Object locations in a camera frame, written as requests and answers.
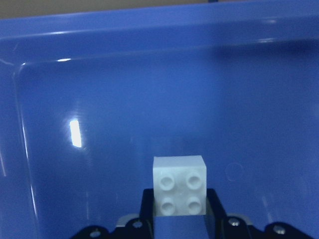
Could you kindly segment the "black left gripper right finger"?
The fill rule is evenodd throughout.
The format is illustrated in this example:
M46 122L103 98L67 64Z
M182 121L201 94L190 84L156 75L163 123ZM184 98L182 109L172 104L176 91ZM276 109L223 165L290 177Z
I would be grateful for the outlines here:
M206 190L206 214L204 216L206 231L210 239L220 239L222 221L227 217L224 207L214 189Z

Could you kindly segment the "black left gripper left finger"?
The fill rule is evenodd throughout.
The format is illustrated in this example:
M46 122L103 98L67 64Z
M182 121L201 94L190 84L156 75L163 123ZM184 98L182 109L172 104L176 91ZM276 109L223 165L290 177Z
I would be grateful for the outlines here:
M150 237L153 239L154 236L154 190L153 189L144 189L142 202L140 207L140 219L147 222L149 228Z

